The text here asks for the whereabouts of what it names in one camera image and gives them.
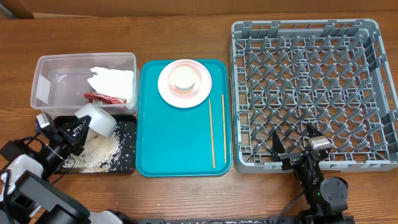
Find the grey bowl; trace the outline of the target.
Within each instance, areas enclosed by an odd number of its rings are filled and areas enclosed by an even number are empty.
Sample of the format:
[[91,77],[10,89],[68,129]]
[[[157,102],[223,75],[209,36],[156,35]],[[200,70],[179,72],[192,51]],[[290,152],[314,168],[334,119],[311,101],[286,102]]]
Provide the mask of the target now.
[[89,127],[98,134],[107,138],[112,136],[117,124],[116,120],[110,114],[97,105],[91,103],[86,104],[76,111],[75,116],[77,118],[89,116],[91,118]]

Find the pink bowl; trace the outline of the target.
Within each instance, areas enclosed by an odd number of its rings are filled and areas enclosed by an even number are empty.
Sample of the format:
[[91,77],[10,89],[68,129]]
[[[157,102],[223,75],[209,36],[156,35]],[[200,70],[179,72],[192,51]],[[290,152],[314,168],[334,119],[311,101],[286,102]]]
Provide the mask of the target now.
[[[172,72],[180,66],[188,66],[190,68],[192,68],[195,73],[196,73],[196,77],[195,77],[195,86],[194,89],[191,93],[179,93],[174,87],[171,86],[171,81],[170,81],[170,77]],[[201,81],[202,81],[202,75],[201,75],[201,70],[198,68],[198,66],[194,63],[193,60],[176,60],[170,64],[168,64],[166,66],[167,70],[168,70],[168,75],[167,75],[167,81],[169,84],[169,88],[176,94],[178,95],[192,95],[194,94],[194,92],[198,91],[200,85],[201,85]]]

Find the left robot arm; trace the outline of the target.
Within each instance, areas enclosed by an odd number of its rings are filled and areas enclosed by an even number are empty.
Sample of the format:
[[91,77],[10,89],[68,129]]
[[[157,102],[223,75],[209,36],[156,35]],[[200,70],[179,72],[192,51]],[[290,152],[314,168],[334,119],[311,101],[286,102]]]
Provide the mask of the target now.
[[86,115],[56,126],[48,113],[36,117],[35,135],[8,141],[1,155],[1,223],[29,223],[44,208],[37,223],[135,223],[120,211],[90,212],[56,188],[49,177],[70,155],[80,155],[89,131]]

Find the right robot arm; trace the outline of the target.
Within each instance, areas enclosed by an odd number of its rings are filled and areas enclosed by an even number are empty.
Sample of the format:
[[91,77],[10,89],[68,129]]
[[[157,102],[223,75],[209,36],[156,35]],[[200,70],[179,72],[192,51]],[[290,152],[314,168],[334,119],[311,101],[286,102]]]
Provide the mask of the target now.
[[[312,124],[307,124],[308,145],[301,152],[288,153],[276,131],[272,132],[271,155],[281,162],[282,170],[293,170],[302,191],[281,211],[277,223],[354,223],[345,217],[348,209],[348,183],[340,177],[324,178],[319,163],[331,151],[332,142]],[[286,211],[301,197],[308,204],[296,216],[285,217]]]

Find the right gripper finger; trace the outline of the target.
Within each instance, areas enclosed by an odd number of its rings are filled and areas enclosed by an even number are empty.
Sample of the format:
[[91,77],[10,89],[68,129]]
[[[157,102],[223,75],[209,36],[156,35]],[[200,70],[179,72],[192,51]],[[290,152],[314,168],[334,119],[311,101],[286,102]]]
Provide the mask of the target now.
[[312,123],[307,123],[307,133],[309,138],[323,136],[323,134],[312,125]]
[[272,132],[272,149],[271,149],[271,154],[273,156],[277,154],[283,154],[285,153],[285,148],[282,144],[282,141],[280,140],[277,131],[274,129]]

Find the white napkin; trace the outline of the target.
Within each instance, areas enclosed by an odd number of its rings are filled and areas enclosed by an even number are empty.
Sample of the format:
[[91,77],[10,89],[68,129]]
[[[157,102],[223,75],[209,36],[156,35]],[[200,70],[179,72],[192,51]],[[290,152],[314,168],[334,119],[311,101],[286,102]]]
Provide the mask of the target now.
[[90,69],[94,75],[88,83],[97,93],[120,98],[130,102],[133,97],[134,72],[132,70],[117,70],[104,67]]

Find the pink plate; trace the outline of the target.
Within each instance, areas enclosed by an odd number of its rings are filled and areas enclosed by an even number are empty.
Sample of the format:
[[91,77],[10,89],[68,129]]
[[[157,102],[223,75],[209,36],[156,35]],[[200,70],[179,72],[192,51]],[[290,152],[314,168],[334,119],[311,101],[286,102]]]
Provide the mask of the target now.
[[212,79],[210,72],[203,64],[193,60],[194,63],[201,70],[202,81],[198,91],[192,95],[178,95],[174,93],[170,88],[167,81],[168,70],[165,67],[158,78],[158,91],[163,98],[171,106],[177,108],[192,108],[202,103],[210,94],[212,88]]

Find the white cup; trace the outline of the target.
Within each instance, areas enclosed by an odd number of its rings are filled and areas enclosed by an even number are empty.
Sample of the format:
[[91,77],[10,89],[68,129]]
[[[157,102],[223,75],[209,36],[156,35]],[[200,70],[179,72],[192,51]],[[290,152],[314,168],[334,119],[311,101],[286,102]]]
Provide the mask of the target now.
[[191,93],[195,86],[195,71],[188,66],[177,67],[171,74],[171,86],[179,93]]

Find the red snack wrapper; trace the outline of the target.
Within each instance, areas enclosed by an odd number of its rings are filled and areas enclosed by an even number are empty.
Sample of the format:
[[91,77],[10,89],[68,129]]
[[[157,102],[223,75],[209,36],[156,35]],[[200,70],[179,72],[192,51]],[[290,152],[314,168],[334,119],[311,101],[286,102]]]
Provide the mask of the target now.
[[97,105],[115,105],[115,104],[125,104],[127,100],[124,98],[117,98],[101,93],[85,93],[84,97],[92,104]]

